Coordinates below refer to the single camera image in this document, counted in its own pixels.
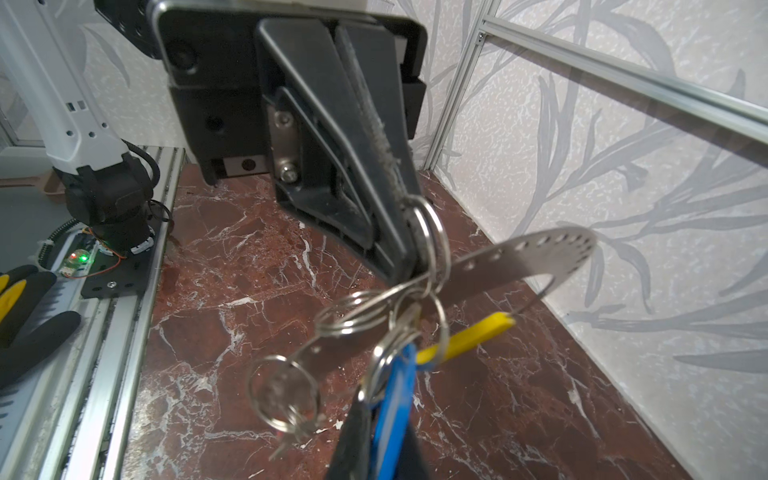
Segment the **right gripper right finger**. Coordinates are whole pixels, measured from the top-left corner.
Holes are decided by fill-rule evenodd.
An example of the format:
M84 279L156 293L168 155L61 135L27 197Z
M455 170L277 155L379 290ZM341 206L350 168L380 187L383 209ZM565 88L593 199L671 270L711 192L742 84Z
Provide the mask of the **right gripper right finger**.
M428 480L427 464L422 456L414 428L408 424L405 430L397 466L396 480Z

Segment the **key with blue tag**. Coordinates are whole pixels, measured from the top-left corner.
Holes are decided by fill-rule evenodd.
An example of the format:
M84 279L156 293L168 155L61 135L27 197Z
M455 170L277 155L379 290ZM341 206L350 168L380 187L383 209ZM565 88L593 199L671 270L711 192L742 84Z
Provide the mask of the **key with blue tag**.
M414 343L400 347L385 361L384 396L374 407L370 471L367 479L395 479L411 407L417 373Z

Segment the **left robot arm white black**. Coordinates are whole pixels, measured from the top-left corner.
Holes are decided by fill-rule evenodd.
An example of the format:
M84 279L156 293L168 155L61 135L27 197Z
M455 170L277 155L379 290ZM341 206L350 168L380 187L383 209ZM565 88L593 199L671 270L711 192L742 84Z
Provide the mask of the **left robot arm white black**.
M277 203L388 284L427 268L410 140L427 33L406 17L330 1L98 1L162 62L208 184L268 174ZM72 215L118 252L149 238L158 184L101 113L49 1L1 5L1 60L41 133Z

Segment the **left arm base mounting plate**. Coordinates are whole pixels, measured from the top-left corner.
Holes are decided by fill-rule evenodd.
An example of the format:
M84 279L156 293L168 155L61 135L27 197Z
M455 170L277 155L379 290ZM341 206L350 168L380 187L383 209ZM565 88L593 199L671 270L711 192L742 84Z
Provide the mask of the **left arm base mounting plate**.
M150 238L129 254L116 255L96 239L81 222L70 219L38 243L32 258L68 283L81 285L84 299L106 299L141 295L149 281L149 270L165 218L149 219Z

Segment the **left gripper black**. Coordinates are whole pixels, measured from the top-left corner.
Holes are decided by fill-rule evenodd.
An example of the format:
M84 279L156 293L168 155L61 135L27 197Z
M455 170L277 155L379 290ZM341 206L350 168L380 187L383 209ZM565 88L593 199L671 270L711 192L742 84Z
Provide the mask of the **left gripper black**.
M421 190L408 138L426 91L424 26L297 2L168 1L166 12L160 5L94 8L164 63L206 182L257 175L235 160L265 158L272 148L280 162L293 150L299 178L277 182L279 204L388 284L410 279L420 252L407 197Z

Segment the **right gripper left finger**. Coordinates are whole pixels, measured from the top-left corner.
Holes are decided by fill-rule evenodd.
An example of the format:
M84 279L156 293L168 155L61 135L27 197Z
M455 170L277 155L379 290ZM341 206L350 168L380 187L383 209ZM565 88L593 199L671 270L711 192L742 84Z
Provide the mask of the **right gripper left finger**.
M371 410L354 399L325 474L325 480L366 480L370 471Z

